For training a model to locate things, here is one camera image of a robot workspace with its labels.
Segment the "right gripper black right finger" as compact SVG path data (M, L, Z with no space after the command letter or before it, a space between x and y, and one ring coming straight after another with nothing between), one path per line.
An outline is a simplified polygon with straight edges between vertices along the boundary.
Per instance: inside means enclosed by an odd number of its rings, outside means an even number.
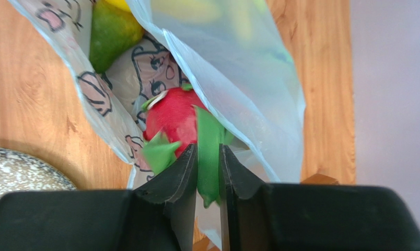
M238 161L228 146L220 145L222 250L259 250L266 243L266 225L259 198L263 184Z

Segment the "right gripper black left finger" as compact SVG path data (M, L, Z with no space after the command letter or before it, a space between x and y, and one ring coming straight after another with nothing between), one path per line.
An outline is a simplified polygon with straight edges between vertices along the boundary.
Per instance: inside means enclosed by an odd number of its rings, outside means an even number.
M192 250L197 146L190 144L166 170L134 191L134 250Z

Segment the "light blue plastic bag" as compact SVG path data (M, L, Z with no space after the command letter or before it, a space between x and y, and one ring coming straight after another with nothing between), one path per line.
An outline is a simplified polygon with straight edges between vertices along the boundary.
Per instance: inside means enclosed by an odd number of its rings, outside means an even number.
M265 1L128 1L142 41L103 74L91 64L98 1L12 1L68 67L86 118L131 165L128 187L153 177L140 158L141 105L191 83L233 135L240 162L266 181L297 183L305 98Z

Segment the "red fake dragon fruit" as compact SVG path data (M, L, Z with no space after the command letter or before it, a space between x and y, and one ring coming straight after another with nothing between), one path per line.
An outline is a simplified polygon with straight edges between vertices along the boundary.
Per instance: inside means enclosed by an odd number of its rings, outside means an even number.
M191 84L164 90L143 104L146 112L142 155L158 175L171 166L190 144L197 146L197 191L208 208L220 204L219 146L234 135L203 105Z

